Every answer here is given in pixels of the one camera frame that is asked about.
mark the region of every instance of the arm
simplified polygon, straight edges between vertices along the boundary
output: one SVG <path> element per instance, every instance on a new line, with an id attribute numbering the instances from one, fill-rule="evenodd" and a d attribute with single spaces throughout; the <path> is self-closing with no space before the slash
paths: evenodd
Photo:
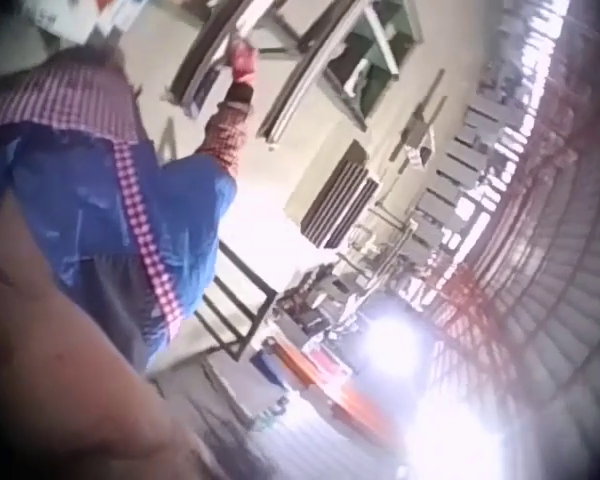
<path id="1" fill-rule="evenodd" d="M 229 51 L 233 83 L 218 111 L 205 127 L 205 138 L 196 153 L 207 153 L 235 178 L 240 154 L 247 140 L 255 77 L 255 51 L 244 41 Z"/>
<path id="2" fill-rule="evenodd" d="M 183 444 L 186 451 L 163 401 L 45 267 L 7 195 L 0 208 L 0 430 L 7 440 L 27 457 L 68 457 L 107 471 L 127 468 L 116 459 L 170 457 Z"/>

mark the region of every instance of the man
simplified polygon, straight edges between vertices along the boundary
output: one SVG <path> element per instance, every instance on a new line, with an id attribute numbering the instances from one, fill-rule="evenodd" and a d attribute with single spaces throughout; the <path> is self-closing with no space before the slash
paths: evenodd
<path id="1" fill-rule="evenodd" d="M 43 260 L 20 268 L 45 272 L 143 371 L 213 278 L 255 54 L 231 48 L 234 82 L 202 145 L 163 168 L 121 63 L 80 47 L 0 80 L 0 246 L 22 217 Z"/>
<path id="2" fill-rule="evenodd" d="M 111 52 L 0 80 L 0 432 L 61 478 L 228 478 L 137 372 L 213 276 L 254 52 L 229 63 L 204 142 L 164 168 Z"/>

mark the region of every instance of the red glove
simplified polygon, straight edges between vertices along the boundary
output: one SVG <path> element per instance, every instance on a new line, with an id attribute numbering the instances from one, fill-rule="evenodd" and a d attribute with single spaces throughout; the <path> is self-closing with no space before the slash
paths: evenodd
<path id="1" fill-rule="evenodd" d="M 233 39 L 228 57 L 234 83 L 244 83 L 253 87 L 258 57 L 255 48 L 246 40 Z"/>

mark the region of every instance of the light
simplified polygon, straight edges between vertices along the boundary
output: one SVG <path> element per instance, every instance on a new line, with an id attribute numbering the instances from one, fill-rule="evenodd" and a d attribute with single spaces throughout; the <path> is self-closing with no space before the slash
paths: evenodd
<path id="1" fill-rule="evenodd" d="M 423 400 L 406 440 L 408 461 L 419 480 L 502 478 L 498 437 L 460 403 Z"/>
<path id="2" fill-rule="evenodd" d="M 369 325 L 366 338 L 371 366 L 393 377 L 408 377 L 417 366 L 417 339 L 404 321 L 380 319 Z"/>

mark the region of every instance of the plaid shirt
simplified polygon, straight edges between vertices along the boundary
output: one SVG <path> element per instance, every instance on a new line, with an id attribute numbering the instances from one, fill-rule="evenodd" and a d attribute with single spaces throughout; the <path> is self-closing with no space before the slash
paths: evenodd
<path id="1" fill-rule="evenodd" d="M 95 61 L 85 60 L 89 53 L 85 47 L 64 51 L 39 67 L 0 81 L 0 126 L 33 122 L 57 130 L 83 131 L 112 142 L 127 221 L 173 338 L 183 310 L 160 258 L 131 153 L 131 147 L 144 139 L 134 91 L 119 67 L 103 62 L 98 52 Z M 232 175 L 246 141 L 248 114 L 246 105 L 230 100 L 221 103 L 198 149 L 217 158 Z"/>

